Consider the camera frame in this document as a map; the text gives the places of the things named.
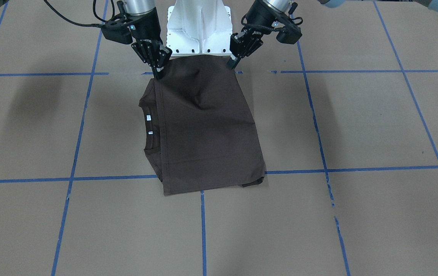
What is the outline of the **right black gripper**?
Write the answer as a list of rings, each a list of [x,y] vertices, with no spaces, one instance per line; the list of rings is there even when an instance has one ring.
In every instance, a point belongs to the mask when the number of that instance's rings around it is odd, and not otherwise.
[[[105,39],[130,45],[138,57],[150,65],[154,78],[163,77],[162,70],[168,64],[172,50],[162,44],[159,16],[155,8],[142,15],[120,13],[101,27]]]

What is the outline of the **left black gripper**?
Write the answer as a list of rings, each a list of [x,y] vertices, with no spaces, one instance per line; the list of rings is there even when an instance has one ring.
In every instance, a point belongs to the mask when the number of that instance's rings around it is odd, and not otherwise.
[[[259,49],[264,35],[277,33],[278,42],[296,44],[303,35],[300,30],[303,19],[291,18],[297,7],[293,0],[255,0],[241,20],[242,31],[230,36],[228,68],[235,69],[242,58]]]

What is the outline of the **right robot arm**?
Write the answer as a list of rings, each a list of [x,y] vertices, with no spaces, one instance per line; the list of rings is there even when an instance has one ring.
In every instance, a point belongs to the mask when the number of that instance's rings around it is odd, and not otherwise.
[[[163,77],[172,50],[161,38],[161,26],[154,0],[121,0],[116,3],[119,14],[102,26],[105,39],[131,45],[137,56],[152,70],[155,79]]]

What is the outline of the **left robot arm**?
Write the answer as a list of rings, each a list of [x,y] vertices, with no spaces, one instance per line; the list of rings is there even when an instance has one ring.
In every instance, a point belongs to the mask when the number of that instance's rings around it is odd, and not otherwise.
[[[242,17],[242,29],[231,35],[235,69],[277,34],[294,46],[302,38],[302,17],[293,16],[294,0],[256,0]],[[305,12],[309,34],[299,52],[307,73],[438,72],[438,0],[319,0]]]

